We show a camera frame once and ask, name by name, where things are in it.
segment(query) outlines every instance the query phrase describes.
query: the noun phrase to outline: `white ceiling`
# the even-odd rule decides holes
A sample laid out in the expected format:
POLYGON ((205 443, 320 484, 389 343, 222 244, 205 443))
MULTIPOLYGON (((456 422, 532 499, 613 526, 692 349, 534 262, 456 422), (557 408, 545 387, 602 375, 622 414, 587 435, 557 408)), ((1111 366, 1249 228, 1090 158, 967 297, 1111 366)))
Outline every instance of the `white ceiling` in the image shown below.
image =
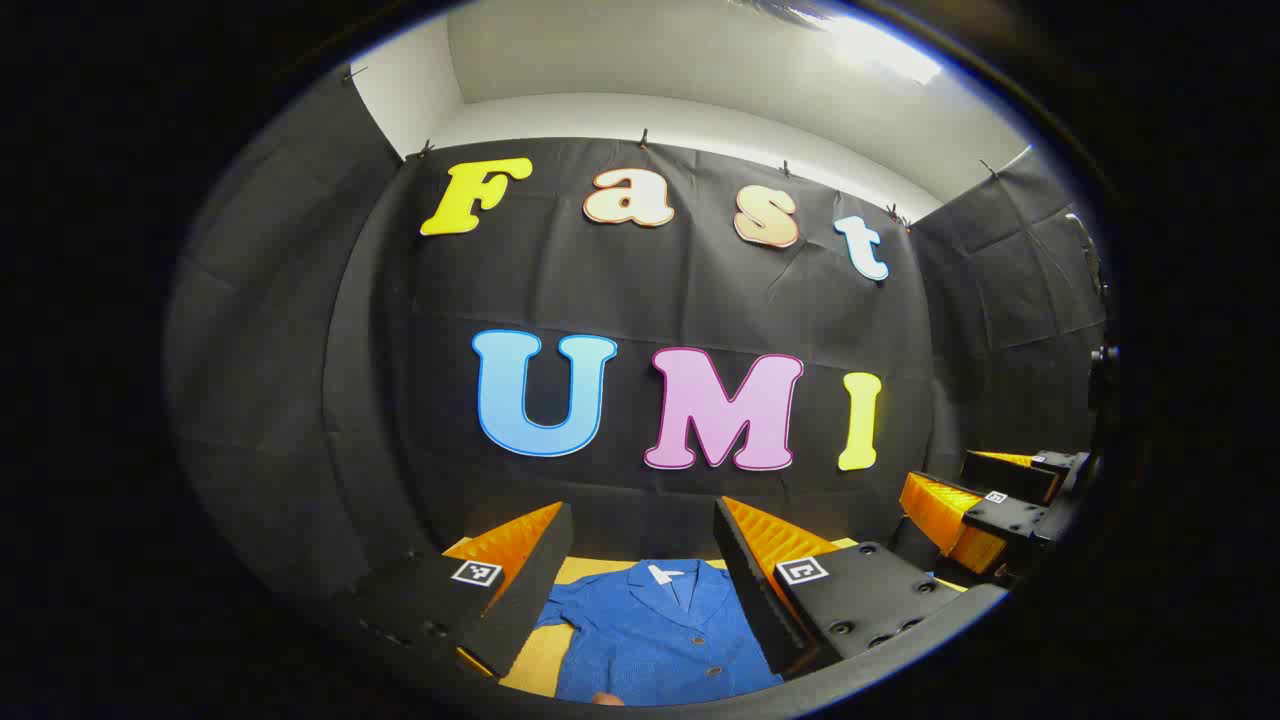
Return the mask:
POLYGON ((928 85, 833 53, 836 37, 730 0, 479 0, 448 17, 465 102, 658 95, 814 133, 947 201, 1028 142, 950 69, 928 85))

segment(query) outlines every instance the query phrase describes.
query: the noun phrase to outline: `white wall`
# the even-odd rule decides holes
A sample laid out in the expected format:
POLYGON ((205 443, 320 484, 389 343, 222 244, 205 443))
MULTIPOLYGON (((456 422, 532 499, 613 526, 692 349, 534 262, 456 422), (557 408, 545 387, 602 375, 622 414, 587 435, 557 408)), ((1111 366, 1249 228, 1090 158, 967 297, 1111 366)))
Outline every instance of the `white wall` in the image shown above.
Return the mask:
POLYGON ((352 78, 360 97, 402 156, 422 150, 428 138, 439 145, 434 133, 462 108, 447 15, 353 59, 351 70, 361 70, 352 78))
MULTIPOLYGON (((402 122, 376 113, 374 118, 388 136, 402 122)), ((719 152, 771 167, 782 167, 782 160, 786 160, 791 172, 800 177, 881 208, 897 204, 899 214, 911 222, 942 205, 915 183, 829 140, 748 113, 672 97, 573 92, 474 102, 461 105, 448 122, 435 129, 431 143, 445 147, 521 137, 639 141, 644 128, 649 128, 653 142, 719 152)))

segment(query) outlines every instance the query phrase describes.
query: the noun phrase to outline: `shirt collar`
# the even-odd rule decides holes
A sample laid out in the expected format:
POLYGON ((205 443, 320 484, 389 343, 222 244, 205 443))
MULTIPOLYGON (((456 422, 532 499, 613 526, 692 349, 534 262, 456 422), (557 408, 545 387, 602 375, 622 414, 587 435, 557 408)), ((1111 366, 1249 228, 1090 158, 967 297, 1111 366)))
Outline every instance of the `shirt collar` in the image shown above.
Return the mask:
POLYGON ((686 628, 701 628, 728 597, 730 582, 724 575, 701 560, 641 560, 627 571, 627 584, 631 594, 658 615, 686 628), (689 610, 681 609, 671 598, 667 588, 654 580, 649 565, 659 570, 681 570, 694 573, 694 597, 689 610))

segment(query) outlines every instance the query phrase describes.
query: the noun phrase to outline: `black curtain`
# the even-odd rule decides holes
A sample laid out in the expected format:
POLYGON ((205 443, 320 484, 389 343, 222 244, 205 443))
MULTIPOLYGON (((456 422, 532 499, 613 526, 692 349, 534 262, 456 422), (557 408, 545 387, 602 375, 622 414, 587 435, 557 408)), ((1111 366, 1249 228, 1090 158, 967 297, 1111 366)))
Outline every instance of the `black curtain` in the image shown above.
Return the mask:
POLYGON ((1034 149, 911 228, 936 372, 927 471, 955 477, 965 450, 1088 450, 1094 238, 1089 209, 1034 149))
POLYGON ((575 553, 714 557, 710 519, 719 495, 826 537, 892 534, 902 478, 919 469, 929 438, 933 352, 923 275, 905 228, 884 210, 776 168, 634 141, 485 142, 411 158, 403 172, 416 174, 416 187, 402 195, 413 211, 388 213, 387 227, 378 228, 402 238, 385 261, 381 292, 385 324, 408 333, 398 347, 387 345, 394 375, 388 387, 399 402, 419 501, 444 542, 566 500, 573 503, 575 553), (532 176, 512 181, 497 208, 477 210, 474 231, 419 234, 451 167, 503 158, 531 159, 532 176), (584 215, 591 179, 628 167, 666 178, 675 219, 645 228, 584 215), (735 197, 748 184, 791 195, 800 228, 795 245, 777 250, 737 237, 735 197), (846 240, 833 228, 849 215, 879 233, 876 255, 891 268, 883 283, 850 263, 846 240), (543 424, 563 420, 568 406, 568 361, 556 351, 558 341, 590 333, 618 343, 605 365, 600 429, 589 446, 529 457, 483 433, 471 338, 494 328, 541 341, 529 366, 526 409, 543 424), (705 350, 730 393, 759 355, 803 360, 788 433, 792 465, 762 473, 727 460, 710 468, 691 439, 699 455, 692 468, 646 466, 643 454, 657 441, 663 400, 663 379, 650 360, 671 346, 705 350), (870 469, 842 471, 837 457, 850 410, 842 378, 851 372, 883 382, 878 459, 870 469))
POLYGON ((177 447, 219 529, 276 591, 321 596, 367 570, 321 421, 330 311, 401 159, 340 67, 232 163, 172 291, 177 447))

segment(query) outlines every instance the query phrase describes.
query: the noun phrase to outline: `pink letter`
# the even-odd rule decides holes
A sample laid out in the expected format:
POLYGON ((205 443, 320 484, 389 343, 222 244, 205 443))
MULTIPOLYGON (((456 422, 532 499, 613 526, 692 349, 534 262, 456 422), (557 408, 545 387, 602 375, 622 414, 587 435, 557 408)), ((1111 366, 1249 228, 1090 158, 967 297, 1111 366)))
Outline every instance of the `pink letter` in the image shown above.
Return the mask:
POLYGON ((653 366, 666 378, 658 445, 644 461, 659 470, 684 470, 695 455, 685 441, 692 423, 703 455, 719 466, 746 430, 746 445, 733 456, 744 470, 781 470, 791 465, 787 425, 791 391, 804 374, 804 363, 790 355, 762 355, 751 364, 733 400, 724 392, 712 359, 692 347, 667 347, 653 355, 653 366))

